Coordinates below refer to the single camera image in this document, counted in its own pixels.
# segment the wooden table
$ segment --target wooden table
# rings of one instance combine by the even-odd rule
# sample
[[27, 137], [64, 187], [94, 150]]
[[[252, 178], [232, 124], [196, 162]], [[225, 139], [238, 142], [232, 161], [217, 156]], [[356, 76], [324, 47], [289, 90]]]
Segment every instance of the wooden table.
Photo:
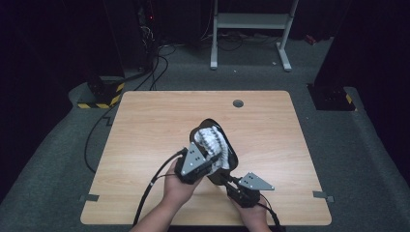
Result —
[[[240, 100], [242, 107], [233, 102]], [[284, 91], [170, 91], [124, 94], [86, 201], [84, 224], [132, 224], [141, 196], [160, 166], [207, 118], [223, 128], [238, 159], [231, 175], [249, 171], [275, 186], [262, 191], [282, 225], [327, 225], [332, 218], [290, 96]], [[162, 197], [153, 186], [145, 216]], [[268, 216], [268, 222], [274, 224]], [[242, 225], [224, 187], [203, 179], [174, 225]]]

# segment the person's left hand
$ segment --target person's left hand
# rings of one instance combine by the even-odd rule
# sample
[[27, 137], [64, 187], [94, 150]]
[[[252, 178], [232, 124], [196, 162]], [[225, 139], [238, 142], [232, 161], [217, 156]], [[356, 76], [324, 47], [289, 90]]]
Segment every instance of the person's left hand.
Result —
[[179, 209], [190, 200], [193, 191], [202, 179], [196, 181], [193, 185], [182, 183], [176, 175], [173, 175], [175, 174], [176, 163], [177, 160], [174, 160], [166, 172], [162, 201]]

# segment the gray carpet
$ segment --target gray carpet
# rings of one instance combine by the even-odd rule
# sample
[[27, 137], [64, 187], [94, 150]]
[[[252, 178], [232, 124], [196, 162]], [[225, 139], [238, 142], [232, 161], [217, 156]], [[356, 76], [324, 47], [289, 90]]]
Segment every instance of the gray carpet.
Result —
[[[237, 43], [221, 42], [226, 49]], [[308, 93], [331, 41], [311, 46], [289, 41], [293, 68], [284, 72], [274, 43], [220, 49], [219, 68], [209, 69], [210, 48], [165, 47], [168, 69], [157, 90], [285, 90], [290, 93], [324, 191], [333, 222], [328, 226], [288, 226], [287, 231], [410, 231], [410, 190], [386, 153], [354, 88], [346, 88], [357, 111], [317, 111]], [[165, 67], [160, 61], [156, 76]], [[127, 82], [133, 90], [143, 78]], [[147, 91], [147, 81], [139, 89]], [[70, 93], [73, 104], [84, 84]], [[108, 116], [115, 117], [116, 108]], [[129, 225], [83, 225], [80, 215], [93, 181], [83, 159], [91, 128], [104, 109], [72, 111], [48, 135], [18, 177], [0, 207], [1, 231], [128, 231]], [[98, 123], [88, 145], [90, 165], [97, 167], [110, 127]]]

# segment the white metal stand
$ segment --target white metal stand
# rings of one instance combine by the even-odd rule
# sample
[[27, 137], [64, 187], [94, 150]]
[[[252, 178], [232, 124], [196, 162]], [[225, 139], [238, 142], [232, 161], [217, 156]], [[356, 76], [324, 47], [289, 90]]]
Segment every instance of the white metal stand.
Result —
[[282, 29], [281, 42], [277, 43], [278, 53], [283, 68], [290, 72], [292, 70], [284, 47], [289, 36], [296, 8], [299, 0], [293, 0], [289, 14], [219, 14], [218, 0], [215, 0], [214, 10], [214, 32], [211, 50], [211, 70], [218, 68], [218, 29], [219, 28], [253, 28], [253, 29]]

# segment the hand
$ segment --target hand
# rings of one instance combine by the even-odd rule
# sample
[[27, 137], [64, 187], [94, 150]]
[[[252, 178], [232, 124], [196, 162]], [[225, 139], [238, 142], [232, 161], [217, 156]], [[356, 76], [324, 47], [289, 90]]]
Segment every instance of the hand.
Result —
[[193, 185], [182, 183], [175, 174], [175, 165], [177, 160], [174, 160], [166, 172], [165, 185], [163, 189], [162, 201], [166, 204], [180, 209], [192, 197], [193, 191], [201, 182], [202, 178], [196, 181]]
[[[241, 220], [250, 232], [264, 232], [271, 231], [266, 220], [266, 209], [259, 205], [255, 205], [252, 208], [242, 208], [232, 198], [230, 201], [238, 210]], [[266, 206], [266, 200], [260, 197], [259, 203]]]

